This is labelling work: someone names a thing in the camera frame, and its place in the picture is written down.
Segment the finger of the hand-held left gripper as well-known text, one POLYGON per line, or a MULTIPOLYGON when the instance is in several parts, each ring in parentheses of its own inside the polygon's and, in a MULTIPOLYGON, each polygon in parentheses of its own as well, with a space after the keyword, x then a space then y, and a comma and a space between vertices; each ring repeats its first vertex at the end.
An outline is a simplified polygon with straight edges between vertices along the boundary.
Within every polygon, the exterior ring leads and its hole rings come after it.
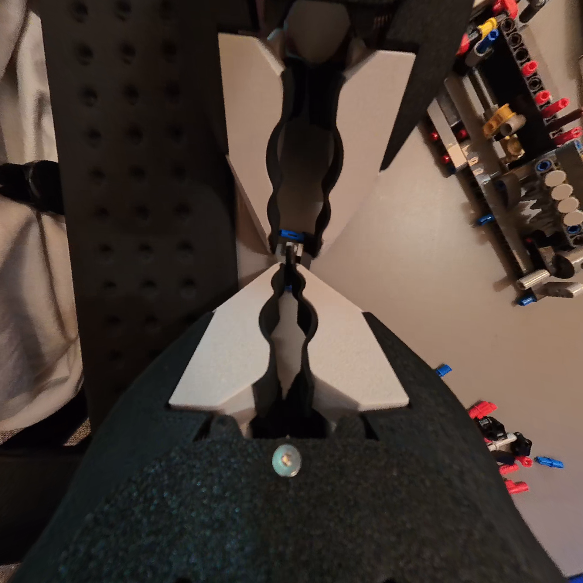
POLYGON ((227 161, 268 252, 271 225, 268 201, 273 185, 267 149, 283 111, 285 69, 273 42, 242 34, 219 33, 226 119, 227 161))
POLYGON ((376 50, 343 73, 336 111, 342 164, 328 197, 331 218, 320 254, 374 190, 415 59, 415 53, 376 50))

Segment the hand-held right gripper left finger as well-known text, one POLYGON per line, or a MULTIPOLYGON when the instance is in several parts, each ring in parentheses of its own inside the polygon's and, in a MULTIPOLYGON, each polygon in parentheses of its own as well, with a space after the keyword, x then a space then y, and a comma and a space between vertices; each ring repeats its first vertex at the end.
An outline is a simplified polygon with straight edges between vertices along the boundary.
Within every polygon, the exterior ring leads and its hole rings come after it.
POLYGON ((213 312, 169 400, 173 409, 265 417, 281 398, 272 334, 285 267, 276 264, 213 312))

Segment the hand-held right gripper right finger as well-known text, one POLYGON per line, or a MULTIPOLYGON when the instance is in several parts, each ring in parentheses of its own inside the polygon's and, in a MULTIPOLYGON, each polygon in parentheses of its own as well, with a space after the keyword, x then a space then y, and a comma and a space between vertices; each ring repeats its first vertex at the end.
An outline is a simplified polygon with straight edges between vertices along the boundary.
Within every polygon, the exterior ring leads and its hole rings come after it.
POLYGON ((305 282, 302 299, 317 317, 307 344, 312 408, 336 424, 351 413, 407 406, 409 397, 362 310, 305 267, 297 270, 305 282))

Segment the grey lego chassis assembly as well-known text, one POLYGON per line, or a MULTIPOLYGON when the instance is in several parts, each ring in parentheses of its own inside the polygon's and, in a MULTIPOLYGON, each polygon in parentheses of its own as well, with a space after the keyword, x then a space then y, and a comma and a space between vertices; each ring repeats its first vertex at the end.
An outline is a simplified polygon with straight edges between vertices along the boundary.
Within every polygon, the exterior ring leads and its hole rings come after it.
POLYGON ((474 1, 428 138, 464 179, 515 275, 521 306, 582 297, 582 108, 553 95, 528 23, 547 1, 474 1))

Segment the pile of lego pins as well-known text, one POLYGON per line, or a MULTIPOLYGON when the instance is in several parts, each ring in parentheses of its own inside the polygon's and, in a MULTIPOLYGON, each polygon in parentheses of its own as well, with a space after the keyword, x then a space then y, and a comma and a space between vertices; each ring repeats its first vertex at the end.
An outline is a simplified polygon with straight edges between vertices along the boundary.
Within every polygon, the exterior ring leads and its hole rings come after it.
POLYGON ((535 463, 550 469, 564 469, 564 463, 556 458, 532 457, 532 441, 521 432, 506 430, 506 427, 493 416, 497 409, 494 403, 479 400, 466 411, 494 458, 509 494, 516 495, 529 491, 526 482, 512 479, 512 475, 520 468, 531 468, 535 463))

